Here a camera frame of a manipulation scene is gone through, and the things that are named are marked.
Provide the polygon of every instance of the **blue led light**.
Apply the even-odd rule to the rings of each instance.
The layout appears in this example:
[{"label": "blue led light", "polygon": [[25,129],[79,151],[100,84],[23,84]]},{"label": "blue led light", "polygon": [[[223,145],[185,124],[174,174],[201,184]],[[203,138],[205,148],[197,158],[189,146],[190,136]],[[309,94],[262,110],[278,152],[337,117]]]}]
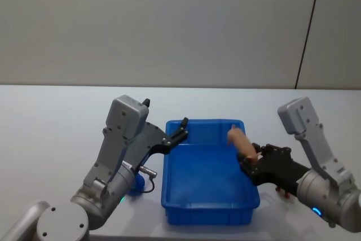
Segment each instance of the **blue led light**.
[{"label": "blue led light", "polygon": [[314,211],[316,214],[318,214],[319,216],[322,216],[321,211],[318,210],[316,207],[312,208],[312,211]]}]

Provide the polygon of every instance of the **blue tray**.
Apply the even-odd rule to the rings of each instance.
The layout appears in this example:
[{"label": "blue tray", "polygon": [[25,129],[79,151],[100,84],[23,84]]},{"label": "blue tray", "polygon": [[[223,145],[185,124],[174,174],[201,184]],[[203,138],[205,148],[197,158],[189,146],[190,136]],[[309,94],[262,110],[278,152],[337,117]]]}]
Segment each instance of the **blue tray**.
[{"label": "blue tray", "polygon": [[[180,122],[167,122],[166,132]],[[164,157],[161,203],[170,224],[250,223],[259,194],[227,145],[232,124],[244,131],[240,120],[190,120],[188,139]]]}]

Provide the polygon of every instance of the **gray wall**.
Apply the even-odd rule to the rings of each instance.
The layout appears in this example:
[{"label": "gray wall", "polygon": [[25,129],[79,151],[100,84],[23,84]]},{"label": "gray wall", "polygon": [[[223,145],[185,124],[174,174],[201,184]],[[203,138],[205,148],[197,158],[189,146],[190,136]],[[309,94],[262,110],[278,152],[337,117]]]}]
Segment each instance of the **gray wall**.
[{"label": "gray wall", "polygon": [[0,83],[293,88],[312,3],[0,0]]},{"label": "gray wall", "polygon": [[361,89],[361,0],[317,0],[298,87]]}]

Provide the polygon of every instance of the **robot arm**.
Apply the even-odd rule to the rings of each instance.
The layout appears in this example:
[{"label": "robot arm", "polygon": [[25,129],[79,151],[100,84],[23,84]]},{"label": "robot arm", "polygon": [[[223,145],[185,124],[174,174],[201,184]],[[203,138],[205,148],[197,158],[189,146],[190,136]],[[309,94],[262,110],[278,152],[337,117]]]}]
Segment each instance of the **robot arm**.
[{"label": "robot arm", "polygon": [[301,142],[311,169],[292,160],[290,148],[254,144],[262,158],[255,166],[241,155],[241,169],[255,185],[271,182],[296,196],[330,227],[336,224],[361,231],[361,195],[352,173],[334,156],[323,134],[323,125],[309,98],[300,98],[280,107],[278,114],[288,134]]},{"label": "robot arm", "polygon": [[139,103],[127,95],[115,99],[98,158],[71,202],[33,205],[1,241],[88,241],[89,230],[104,225],[131,190],[139,171],[155,178],[156,173],[144,167],[148,158],[168,154],[188,137],[187,118],[172,135],[146,122],[149,104],[149,99]]}]

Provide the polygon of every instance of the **white table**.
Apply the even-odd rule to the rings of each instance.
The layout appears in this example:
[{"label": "white table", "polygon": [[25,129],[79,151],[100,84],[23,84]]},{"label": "white table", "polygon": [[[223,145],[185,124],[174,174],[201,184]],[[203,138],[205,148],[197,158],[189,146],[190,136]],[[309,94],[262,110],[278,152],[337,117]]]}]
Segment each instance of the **white table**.
[{"label": "white table", "polygon": [[[97,157],[111,102],[122,94],[150,98],[148,120],[163,129],[168,120],[184,116],[241,119],[252,141],[289,146],[293,158],[307,166],[301,145],[285,132],[276,111],[309,96],[333,152],[361,186],[361,91],[0,86],[0,236],[31,201],[70,199]],[[136,239],[361,240],[361,234],[339,226],[330,229],[297,200],[285,202],[271,184],[259,187],[261,205],[248,226],[170,226],[160,204],[162,165],[162,155],[146,164],[159,174],[153,193],[127,196],[93,233]]]}]

